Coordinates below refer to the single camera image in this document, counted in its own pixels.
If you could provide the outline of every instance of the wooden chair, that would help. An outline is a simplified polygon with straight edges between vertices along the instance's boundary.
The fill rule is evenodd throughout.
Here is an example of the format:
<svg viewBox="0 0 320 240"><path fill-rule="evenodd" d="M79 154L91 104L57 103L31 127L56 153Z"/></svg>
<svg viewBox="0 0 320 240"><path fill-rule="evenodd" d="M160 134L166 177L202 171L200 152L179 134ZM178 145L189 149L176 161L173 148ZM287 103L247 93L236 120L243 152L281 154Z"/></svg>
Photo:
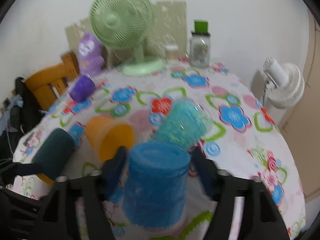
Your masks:
<svg viewBox="0 0 320 240"><path fill-rule="evenodd" d="M53 88L62 95L68 87L67 81L73 81L79 74L78 61L73 52L61 56L61 59L63 63L40 70L25 81L45 111L57 99Z"/></svg>

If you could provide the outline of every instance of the blue cloth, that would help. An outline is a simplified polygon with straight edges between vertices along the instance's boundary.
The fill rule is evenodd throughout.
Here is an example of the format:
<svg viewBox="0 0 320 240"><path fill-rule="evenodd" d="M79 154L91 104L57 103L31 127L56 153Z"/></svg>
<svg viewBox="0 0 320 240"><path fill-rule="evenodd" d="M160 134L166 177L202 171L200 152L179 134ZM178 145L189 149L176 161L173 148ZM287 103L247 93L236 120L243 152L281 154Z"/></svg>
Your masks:
<svg viewBox="0 0 320 240"><path fill-rule="evenodd" d="M6 131L6 129L7 129L6 122L8 122L9 132L17 132L17 130L15 128L10 127L10 122L9 122L10 121L10 110L14 106L20 106L20 107L23 106L23 100L20 95L16 95L10 99L10 104L8 106L8 109L3 113L3 115L0 119L0 136L2 135L3 131Z"/></svg>

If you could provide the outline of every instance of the floral tablecloth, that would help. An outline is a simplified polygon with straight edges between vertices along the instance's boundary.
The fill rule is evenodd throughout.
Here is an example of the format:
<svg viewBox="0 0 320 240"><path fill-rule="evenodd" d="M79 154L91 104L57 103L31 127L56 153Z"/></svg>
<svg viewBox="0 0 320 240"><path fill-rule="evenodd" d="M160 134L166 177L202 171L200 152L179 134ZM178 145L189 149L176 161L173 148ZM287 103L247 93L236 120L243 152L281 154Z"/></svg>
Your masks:
<svg viewBox="0 0 320 240"><path fill-rule="evenodd" d="M126 77L109 70L96 78L97 90L83 103L74 102L68 93L49 110L26 142L24 136L15 151L14 161L30 163L45 139L55 128L63 128L75 140L77 150L67 163L63 175L85 176L101 166L94 155L84 129L94 116L122 119L138 131L139 140L147 141L168 114L172 101L188 97L208 110L213 118L212 130L199 142L208 159L234 176L259 175L278 206L288 233L293 239L305 225L305 202L299 175L290 150L275 123L247 87L222 63L198 70L177 62L167 70L149 77ZM153 239L150 232L130 224L121 203L126 172L118 188L104 207L116 239ZM188 172L186 217L181 227L170 232L167 240L202 239L216 207L205 196L195 168ZM37 176L17 177L13 191L39 199L50 188ZM230 239L237 239L243 199L236 199ZM82 239L87 239L83 200L76 203Z"/></svg>

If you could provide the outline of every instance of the purple cup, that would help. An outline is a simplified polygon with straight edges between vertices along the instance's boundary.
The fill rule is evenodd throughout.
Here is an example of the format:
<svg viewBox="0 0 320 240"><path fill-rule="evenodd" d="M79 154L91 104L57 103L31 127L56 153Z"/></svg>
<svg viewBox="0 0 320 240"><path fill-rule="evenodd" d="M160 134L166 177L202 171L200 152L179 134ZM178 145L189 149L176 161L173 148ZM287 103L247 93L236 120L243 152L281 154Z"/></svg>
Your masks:
<svg viewBox="0 0 320 240"><path fill-rule="evenodd" d="M70 97L77 103L85 101L96 90L96 85L88 76L81 76L70 92Z"/></svg>

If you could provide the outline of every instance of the orange cup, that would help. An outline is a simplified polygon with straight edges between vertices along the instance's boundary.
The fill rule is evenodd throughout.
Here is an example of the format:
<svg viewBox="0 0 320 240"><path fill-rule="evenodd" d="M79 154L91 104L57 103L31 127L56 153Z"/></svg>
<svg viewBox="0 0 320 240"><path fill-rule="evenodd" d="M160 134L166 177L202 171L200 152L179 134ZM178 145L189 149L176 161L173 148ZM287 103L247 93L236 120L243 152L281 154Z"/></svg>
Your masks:
<svg viewBox="0 0 320 240"><path fill-rule="evenodd" d="M135 144L135 133L129 124L103 116L90 119L85 135L102 162L112 159L120 146L129 150Z"/></svg>

